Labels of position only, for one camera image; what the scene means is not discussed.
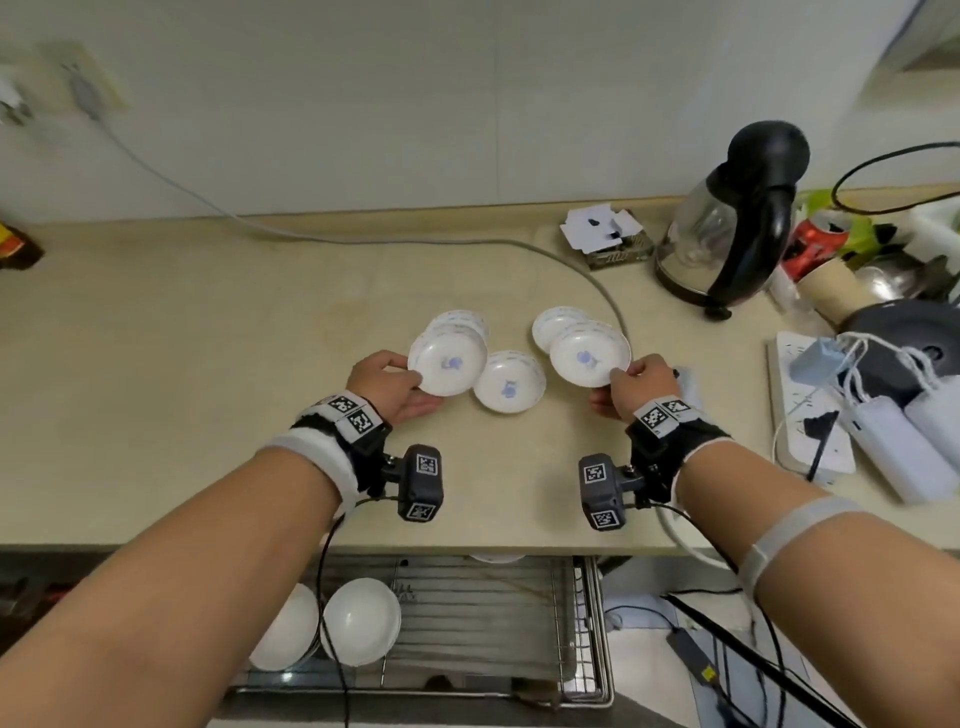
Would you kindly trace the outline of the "white bowl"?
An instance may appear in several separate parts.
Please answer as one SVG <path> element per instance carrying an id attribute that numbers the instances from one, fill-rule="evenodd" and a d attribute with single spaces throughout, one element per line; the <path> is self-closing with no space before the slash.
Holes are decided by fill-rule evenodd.
<path id="1" fill-rule="evenodd" d="M 398 597 L 378 579 L 361 577 L 346 582 L 327 601 L 318 636 L 330 659 L 362 668 L 387 656 L 401 628 Z"/>
<path id="2" fill-rule="evenodd" d="M 282 608 L 249 655 L 250 665 L 261 672 L 283 672 L 311 650 L 320 624 L 315 592 L 296 583 Z"/>

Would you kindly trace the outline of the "black power adapter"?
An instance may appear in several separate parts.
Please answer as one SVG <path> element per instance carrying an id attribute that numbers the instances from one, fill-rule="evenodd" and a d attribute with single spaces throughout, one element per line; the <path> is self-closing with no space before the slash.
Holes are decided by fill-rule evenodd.
<path id="1" fill-rule="evenodd" d="M 719 672 L 715 662 L 702 650 L 689 631 L 672 629 L 666 636 L 666 644 L 700 685 L 714 691 L 719 688 Z"/>

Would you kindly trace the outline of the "person's right hand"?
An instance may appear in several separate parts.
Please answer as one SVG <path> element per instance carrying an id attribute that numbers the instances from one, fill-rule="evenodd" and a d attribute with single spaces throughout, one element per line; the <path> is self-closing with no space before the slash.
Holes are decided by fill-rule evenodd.
<path id="1" fill-rule="evenodd" d="M 609 383 L 590 391 L 589 406 L 596 414 L 629 426 L 636 418 L 635 413 L 647 404 L 658 398 L 681 395 L 677 377 L 666 359 L 658 353 L 644 358 L 654 358 L 654 368 L 637 377 L 613 368 L 609 372 Z"/>

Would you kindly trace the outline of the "small white dish blue print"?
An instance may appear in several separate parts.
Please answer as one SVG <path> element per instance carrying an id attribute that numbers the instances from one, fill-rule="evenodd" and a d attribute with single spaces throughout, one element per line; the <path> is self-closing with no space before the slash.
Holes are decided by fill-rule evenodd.
<path id="1" fill-rule="evenodd" d="M 582 321 L 564 328 L 549 346 L 548 356 L 561 379 L 586 389 L 610 385 L 611 372 L 626 371 L 633 361 L 627 338 L 599 321 Z"/>
<path id="2" fill-rule="evenodd" d="M 592 321 L 585 310 L 572 306 L 557 306 L 540 313 L 531 327 L 534 345 L 548 355 L 554 340 L 567 328 Z"/>
<path id="3" fill-rule="evenodd" d="M 426 325 L 424 332 L 429 332 L 439 326 L 453 325 L 468 327 L 478 334 L 485 345 L 489 344 L 490 329 L 486 320 L 477 312 L 467 309 L 449 310 L 438 314 Z"/>
<path id="4" fill-rule="evenodd" d="M 534 407 L 546 393 L 546 372 L 533 355 L 519 350 L 490 353 L 471 391 L 488 410 L 504 415 Z"/>
<path id="5" fill-rule="evenodd" d="M 414 340 L 407 369 L 419 373 L 422 392 L 449 398 L 474 386 L 487 359 L 487 342 L 481 333 L 465 323 L 438 323 Z"/>

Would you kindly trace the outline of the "pale blue charger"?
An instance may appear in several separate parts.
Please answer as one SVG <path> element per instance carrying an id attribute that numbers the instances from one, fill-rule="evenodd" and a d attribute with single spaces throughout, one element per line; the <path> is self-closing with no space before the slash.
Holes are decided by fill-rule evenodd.
<path id="1" fill-rule="evenodd" d="M 849 354 L 841 343 L 818 337 L 791 361 L 787 373 L 794 383 L 817 387 L 834 382 L 849 367 Z"/>

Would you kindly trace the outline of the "wall socket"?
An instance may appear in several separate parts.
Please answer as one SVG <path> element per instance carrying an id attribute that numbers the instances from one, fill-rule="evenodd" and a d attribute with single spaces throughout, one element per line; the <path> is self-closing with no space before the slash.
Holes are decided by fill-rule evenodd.
<path id="1" fill-rule="evenodd" d="M 108 114 L 126 113 L 130 105 L 122 94 L 114 76 L 92 54 L 87 45 L 79 40 L 57 39 L 37 44 L 37 52 L 50 69 L 51 79 L 43 108 L 54 115 L 78 112 L 79 107 L 69 88 L 75 77 L 87 81 L 97 92 L 102 110 Z"/>

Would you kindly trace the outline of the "small box with white cards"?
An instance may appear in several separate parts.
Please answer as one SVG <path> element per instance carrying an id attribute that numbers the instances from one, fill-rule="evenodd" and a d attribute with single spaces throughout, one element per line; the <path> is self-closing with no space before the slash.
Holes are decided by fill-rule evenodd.
<path id="1" fill-rule="evenodd" d="M 643 224 L 628 209 L 615 210 L 609 203 L 571 209 L 559 230 L 591 272 L 648 261 L 655 249 Z"/>

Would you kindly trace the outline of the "black round appliance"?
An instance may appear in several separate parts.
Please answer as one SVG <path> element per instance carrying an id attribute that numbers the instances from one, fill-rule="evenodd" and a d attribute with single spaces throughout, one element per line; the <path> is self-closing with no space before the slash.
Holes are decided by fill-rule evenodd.
<path id="1" fill-rule="evenodd" d="M 937 376 L 960 375 L 960 307 L 925 299 L 899 299 L 850 316 L 841 333 L 873 334 L 898 347 L 927 355 Z M 887 396 L 905 407 L 922 387 L 890 349 L 870 344 L 858 370 L 866 393 Z"/>

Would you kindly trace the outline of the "white container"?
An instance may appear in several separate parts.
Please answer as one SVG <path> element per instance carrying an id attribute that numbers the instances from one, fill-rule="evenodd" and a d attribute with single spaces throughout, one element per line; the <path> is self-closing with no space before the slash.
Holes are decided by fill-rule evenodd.
<path id="1" fill-rule="evenodd" d="M 905 227 L 908 256 L 923 263 L 945 258 L 948 272 L 960 273 L 960 197 L 914 207 L 906 214 Z"/>

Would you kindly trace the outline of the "red packet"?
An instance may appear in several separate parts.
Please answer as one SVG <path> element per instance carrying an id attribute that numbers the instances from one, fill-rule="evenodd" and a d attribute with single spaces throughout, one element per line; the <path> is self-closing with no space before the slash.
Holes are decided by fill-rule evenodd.
<path id="1" fill-rule="evenodd" d="M 790 281 L 798 283 L 847 244 L 852 227 L 853 218 L 842 211 L 823 208 L 813 212 L 794 229 L 781 269 Z"/>

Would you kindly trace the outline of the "person's right forearm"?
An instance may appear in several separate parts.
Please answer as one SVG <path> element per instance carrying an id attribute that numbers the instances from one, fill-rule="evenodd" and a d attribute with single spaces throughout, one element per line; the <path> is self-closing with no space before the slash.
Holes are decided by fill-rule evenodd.
<path id="1" fill-rule="evenodd" d="M 683 465 L 678 503 L 739 568 L 794 508 L 827 497 L 735 442 Z M 874 514 L 836 516 L 786 546 L 754 596 L 870 728 L 960 728 L 960 561 Z"/>

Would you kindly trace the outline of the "white power bank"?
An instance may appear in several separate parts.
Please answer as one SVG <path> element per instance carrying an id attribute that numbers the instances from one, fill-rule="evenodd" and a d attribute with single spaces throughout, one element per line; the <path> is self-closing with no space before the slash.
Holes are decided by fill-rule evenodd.
<path id="1" fill-rule="evenodd" d="M 839 421 L 903 504 L 941 503 L 960 492 L 960 473 L 890 397 L 846 401 Z"/>
<path id="2" fill-rule="evenodd" d="M 960 374 L 938 381 L 904 408 L 906 419 L 942 457 L 960 469 Z"/>

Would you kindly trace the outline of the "metal ladle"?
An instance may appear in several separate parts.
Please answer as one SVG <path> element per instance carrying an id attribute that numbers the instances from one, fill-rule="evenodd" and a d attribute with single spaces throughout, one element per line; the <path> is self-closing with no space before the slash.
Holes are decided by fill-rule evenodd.
<path id="1" fill-rule="evenodd" d="M 882 302 L 928 300 L 948 303 L 960 285 L 945 255 L 922 262 L 903 251 L 884 253 L 854 272 L 858 282 Z"/>

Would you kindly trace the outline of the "brown paper cup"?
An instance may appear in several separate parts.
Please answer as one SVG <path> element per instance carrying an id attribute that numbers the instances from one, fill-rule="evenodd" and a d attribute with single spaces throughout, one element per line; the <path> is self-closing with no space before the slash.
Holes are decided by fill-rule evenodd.
<path id="1" fill-rule="evenodd" d="M 834 329 L 840 329 L 858 311 L 882 302 L 841 258 L 822 263 L 796 286 L 799 296 Z"/>

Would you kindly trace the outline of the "person's left hand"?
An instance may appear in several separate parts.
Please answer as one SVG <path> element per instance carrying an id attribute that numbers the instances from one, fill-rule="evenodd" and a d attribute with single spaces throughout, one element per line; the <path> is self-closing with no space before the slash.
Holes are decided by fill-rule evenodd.
<path id="1" fill-rule="evenodd" d="M 345 389 L 369 402 L 379 416 L 392 427 L 436 412 L 445 400 L 421 389 L 422 375 L 415 370 L 387 372 L 378 370 L 378 353 L 357 362 L 345 383 Z"/>

